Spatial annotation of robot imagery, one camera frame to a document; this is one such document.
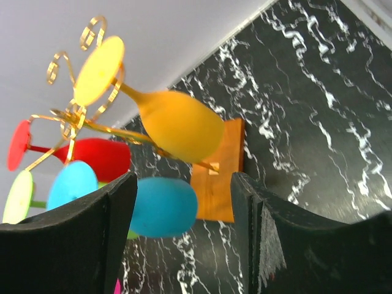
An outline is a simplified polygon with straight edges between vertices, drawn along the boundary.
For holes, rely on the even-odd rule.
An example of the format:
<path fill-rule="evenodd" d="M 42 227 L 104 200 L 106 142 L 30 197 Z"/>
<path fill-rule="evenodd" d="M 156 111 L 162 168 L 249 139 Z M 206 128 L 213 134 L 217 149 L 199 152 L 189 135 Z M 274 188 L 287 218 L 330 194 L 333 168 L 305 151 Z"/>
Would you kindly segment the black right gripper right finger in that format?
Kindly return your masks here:
<path fill-rule="evenodd" d="M 281 199 L 245 173 L 231 178 L 246 293 L 390 293 L 391 213 L 354 224 Z"/>

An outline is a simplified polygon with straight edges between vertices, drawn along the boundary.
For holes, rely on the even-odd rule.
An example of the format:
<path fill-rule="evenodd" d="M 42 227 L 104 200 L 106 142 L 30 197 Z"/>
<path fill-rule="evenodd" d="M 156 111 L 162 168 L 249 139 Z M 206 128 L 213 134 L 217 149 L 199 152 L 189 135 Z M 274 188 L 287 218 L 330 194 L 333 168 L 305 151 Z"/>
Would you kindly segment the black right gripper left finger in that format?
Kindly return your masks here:
<path fill-rule="evenodd" d="M 137 196 L 128 172 L 18 224 L 1 224 L 1 293 L 113 293 Z"/>

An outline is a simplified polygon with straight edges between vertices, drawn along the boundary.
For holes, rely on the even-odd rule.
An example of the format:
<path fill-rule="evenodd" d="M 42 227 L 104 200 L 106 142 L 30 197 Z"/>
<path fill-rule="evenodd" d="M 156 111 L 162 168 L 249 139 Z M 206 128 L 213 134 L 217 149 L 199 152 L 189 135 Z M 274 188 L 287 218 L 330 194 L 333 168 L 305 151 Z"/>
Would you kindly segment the pink plastic wine glass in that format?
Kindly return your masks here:
<path fill-rule="evenodd" d="M 119 279 L 116 280 L 116 285 L 115 285 L 115 289 L 114 289 L 114 294 L 121 294 L 121 283 L 119 281 Z"/>

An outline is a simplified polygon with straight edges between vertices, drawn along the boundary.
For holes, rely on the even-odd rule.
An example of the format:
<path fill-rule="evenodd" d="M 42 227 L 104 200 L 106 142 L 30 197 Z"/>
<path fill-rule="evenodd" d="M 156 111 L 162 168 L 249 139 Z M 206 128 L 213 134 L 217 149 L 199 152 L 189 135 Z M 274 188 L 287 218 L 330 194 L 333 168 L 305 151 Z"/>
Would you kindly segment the green wine glass front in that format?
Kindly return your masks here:
<path fill-rule="evenodd" d="M 21 171 L 15 178 L 7 197 L 3 223 L 17 224 L 27 218 L 31 207 L 55 209 L 68 202 L 74 201 L 88 192 L 93 192 L 106 186 L 99 182 L 93 172 L 62 170 L 51 187 L 47 202 L 37 202 L 34 198 L 34 181 L 29 171 Z"/>

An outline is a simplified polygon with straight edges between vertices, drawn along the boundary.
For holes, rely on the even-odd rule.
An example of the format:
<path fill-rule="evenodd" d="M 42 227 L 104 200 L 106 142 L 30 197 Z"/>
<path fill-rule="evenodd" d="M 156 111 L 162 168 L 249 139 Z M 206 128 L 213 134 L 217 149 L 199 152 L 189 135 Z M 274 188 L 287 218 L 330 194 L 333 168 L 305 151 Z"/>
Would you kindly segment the red plastic wine glass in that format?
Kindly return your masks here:
<path fill-rule="evenodd" d="M 30 144 L 31 122 L 22 120 L 15 129 L 7 155 L 7 168 L 16 170 L 26 151 L 45 154 L 50 149 Z M 87 163 L 96 173 L 97 179 L 109 183 L 130 169 L 131 151 L 126 143 L 102 138 L 84 138 L 76 142 L 73 160 Z"/>

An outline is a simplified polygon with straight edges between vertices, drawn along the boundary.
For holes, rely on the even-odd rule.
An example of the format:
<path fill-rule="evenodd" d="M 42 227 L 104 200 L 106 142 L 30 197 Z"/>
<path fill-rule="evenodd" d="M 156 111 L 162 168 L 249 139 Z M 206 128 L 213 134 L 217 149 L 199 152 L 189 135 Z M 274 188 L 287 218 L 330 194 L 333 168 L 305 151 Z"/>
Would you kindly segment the blue plastic wine glass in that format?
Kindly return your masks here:
<path fill-rule="evenodd" d="M 77 160 L 55 178 L 47 200 L 52 210 L 99 188 L 96 173 Z M 189 183 L 178 178 L 147 177 L 137 180 L 137 196 L 130 231 L 148 238 L 173 238 L 194 225 L 198 200 Z"/>

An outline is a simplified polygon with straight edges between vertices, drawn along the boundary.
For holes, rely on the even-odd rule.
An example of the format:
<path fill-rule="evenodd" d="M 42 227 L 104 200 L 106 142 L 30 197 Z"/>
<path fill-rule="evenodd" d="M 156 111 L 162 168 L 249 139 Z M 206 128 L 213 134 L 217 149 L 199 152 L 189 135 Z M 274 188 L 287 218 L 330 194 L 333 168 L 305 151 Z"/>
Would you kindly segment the orange plastic wine glass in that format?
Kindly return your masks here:
<path fill-rule="evenodd" d="M 224 136 L 222 118 L 184 92 L 140 92 L 126 85 L 124 54 L 125 45 L 118 36 L 110 36 L 96 46 L 73 87 L 75 102 L 87 107 L 113 86 L 113 97 L 122 91 L 137 104 L 143 127 L 159 148 L 190 163 L 211 156 Z"/>

